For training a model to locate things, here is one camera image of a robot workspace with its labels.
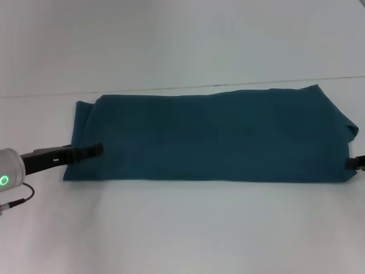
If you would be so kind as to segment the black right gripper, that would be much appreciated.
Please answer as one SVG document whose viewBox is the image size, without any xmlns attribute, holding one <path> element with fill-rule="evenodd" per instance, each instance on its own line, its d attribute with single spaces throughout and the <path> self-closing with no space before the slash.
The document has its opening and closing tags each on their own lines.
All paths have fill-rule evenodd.
<svg viewBox="0 0 365 274">
<path fill-rule="evenodd" d="M 346 169 L 365 171 L 365 155 L 346 159 Z"/>
</svg>

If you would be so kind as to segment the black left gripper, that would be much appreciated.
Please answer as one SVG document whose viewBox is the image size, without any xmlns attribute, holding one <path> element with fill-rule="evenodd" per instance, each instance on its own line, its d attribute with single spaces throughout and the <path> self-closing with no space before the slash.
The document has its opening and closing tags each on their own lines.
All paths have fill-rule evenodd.
<svg viewBox="0 0 365 274">
<path fill-rule="evenodd" d="M 102 154 L 103 145 L 100 143 L 84 148 L 61 146 L 37 149 L 21 155 L 21 159 L 25 166 L 26 175 L 30 175 L 57 166 L 77 164 Z"/>
</svg>

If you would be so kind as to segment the teal t-shirt with FREE print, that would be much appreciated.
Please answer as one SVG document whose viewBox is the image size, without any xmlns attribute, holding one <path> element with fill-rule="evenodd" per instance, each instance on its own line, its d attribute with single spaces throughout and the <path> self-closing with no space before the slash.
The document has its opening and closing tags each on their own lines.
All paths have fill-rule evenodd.
<svg viewBox="0 0 365 274">
<path fill-rule="evenodd" d="M 319 86 L 211 95 L 103 95 L 76 104 L 72 145 L 101 156 L 65 181 L 342 183 L 358 127 Z"/>
</svg>

